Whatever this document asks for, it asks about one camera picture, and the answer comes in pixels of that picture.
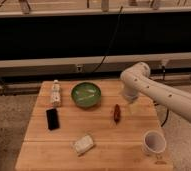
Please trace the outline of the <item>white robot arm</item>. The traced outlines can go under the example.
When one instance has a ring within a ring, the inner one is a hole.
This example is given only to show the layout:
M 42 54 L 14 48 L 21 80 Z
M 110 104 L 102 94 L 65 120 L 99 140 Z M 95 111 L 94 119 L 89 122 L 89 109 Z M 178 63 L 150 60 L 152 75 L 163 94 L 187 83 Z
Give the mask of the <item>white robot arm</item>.
M 150 73 L 149 65 L 144 62 L 125 69 L 120 75 L 124 97 L 133 101 L 142 93 L 191 123 L 191 93 L 153 81 Z

